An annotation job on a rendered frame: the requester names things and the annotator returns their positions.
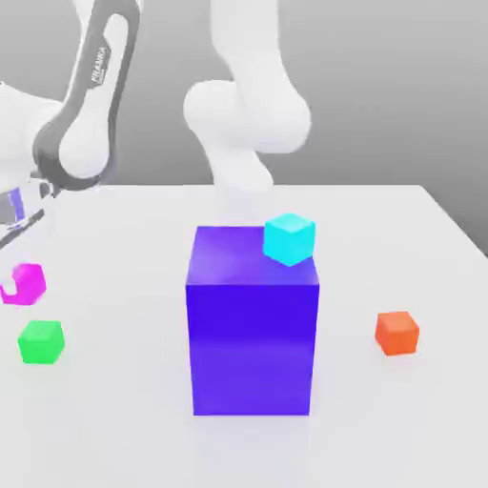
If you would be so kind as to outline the small magenta cube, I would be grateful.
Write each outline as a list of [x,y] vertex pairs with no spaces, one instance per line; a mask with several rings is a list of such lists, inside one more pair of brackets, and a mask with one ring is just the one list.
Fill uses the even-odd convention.
[[42,266],[35,263],[22,263],[12,271],[16,292],[7,294],[0,285],[0,297],[5,304],[33,305],[47,290]]

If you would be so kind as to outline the large blue box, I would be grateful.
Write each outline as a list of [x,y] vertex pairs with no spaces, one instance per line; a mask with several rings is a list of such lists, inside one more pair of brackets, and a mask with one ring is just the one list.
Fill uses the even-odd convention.
[[193,412],[310,412],[319,279],[263,253],[261,227],[197,228],[186,279]]

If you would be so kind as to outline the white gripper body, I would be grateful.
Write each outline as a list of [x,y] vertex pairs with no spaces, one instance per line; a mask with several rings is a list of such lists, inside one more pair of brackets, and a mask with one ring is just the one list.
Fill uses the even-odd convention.
[[52,218],[39,210],[0,238],[0,267],[33,262],[45,251],[52,233]]

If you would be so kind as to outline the small green cube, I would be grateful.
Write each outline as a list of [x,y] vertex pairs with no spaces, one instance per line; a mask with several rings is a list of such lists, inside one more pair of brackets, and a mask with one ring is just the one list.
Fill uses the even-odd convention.
[[65,348],[60,321],[32,320],[17,338],[20,354],[27,364],[53,364]]

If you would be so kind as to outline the small orange cube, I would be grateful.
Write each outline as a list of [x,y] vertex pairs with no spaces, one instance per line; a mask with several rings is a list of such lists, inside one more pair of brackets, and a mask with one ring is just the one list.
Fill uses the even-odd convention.
[[406,311],[380,313],[375,339],[386,356],[413,354],[417,350],[419,327]]

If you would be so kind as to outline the small cyan cube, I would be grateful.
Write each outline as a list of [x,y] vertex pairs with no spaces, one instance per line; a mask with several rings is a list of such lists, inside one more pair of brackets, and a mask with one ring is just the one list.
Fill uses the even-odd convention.
[[264,225],[263,253],[292,267],[311,258],[315,249],[315,223],[295,213],[285,213]]

